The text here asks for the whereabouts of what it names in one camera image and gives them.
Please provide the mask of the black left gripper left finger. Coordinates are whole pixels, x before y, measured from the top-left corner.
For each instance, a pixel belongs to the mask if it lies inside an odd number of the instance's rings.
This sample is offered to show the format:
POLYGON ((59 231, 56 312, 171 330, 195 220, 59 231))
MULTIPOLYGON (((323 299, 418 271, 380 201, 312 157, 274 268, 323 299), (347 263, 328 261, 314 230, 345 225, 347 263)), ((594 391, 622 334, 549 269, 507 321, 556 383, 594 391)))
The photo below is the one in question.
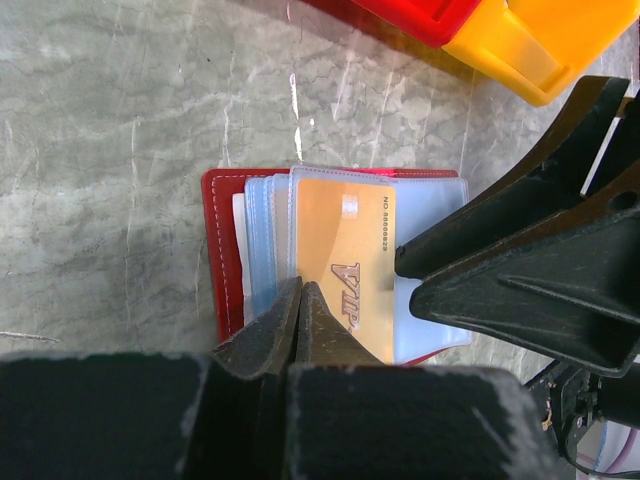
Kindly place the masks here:
POLYGON ((278 479, 303 293, 210 354, 21 352, 1 360, 5 479, 278 479))

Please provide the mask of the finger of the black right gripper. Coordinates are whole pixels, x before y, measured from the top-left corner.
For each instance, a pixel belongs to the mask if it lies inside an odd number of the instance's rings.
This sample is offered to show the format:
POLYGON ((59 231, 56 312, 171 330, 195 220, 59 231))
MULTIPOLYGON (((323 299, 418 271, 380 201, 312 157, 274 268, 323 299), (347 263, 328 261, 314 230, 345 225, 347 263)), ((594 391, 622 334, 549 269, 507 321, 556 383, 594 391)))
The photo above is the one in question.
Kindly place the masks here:
POLYGON ((480 195, 396 249, 395 272, 423 279, 581 201, 630 81, 584 76, 529 152, 480 195))
POLYGON ((639 167, 414 290, 411 313, 620 378, 639 353, 639 167))

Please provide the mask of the red leather card holder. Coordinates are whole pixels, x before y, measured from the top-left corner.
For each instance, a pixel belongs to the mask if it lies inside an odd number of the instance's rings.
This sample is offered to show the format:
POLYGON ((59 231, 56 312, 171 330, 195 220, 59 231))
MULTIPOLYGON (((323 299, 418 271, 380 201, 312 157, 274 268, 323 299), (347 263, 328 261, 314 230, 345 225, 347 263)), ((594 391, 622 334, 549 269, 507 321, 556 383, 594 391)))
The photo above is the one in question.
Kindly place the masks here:
POLYGON ((467 345, 468 330, 414 316, 417 281, 396 249, 468 199, 452 170, 212 169, 201 179, 217 332, 264 314, 291 278, 316 284, 350 340, 386 364, 467 345))

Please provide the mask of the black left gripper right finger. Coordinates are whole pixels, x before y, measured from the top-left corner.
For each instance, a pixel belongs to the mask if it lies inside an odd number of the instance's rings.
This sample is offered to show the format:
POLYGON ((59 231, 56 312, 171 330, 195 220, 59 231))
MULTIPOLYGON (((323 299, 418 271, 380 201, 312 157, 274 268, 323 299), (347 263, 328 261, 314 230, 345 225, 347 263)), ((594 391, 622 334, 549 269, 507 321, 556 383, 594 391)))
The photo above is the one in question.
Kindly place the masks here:
POLYGON ((557 477, 536 403, 510 372, 343 359, 358 351, 317 284, 306 284, 287 373, 290 478, 557 477))

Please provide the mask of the gold VIP credit card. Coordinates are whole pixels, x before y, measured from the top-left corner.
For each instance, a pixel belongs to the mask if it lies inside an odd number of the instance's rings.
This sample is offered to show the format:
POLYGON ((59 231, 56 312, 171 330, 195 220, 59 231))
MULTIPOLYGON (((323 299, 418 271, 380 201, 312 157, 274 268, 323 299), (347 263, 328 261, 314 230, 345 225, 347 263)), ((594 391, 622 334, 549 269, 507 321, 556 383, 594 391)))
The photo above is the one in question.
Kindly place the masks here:
POLYGON ((394 361, 396 192, 320 178, 296 187, 295 270, 378 360, 394 361))

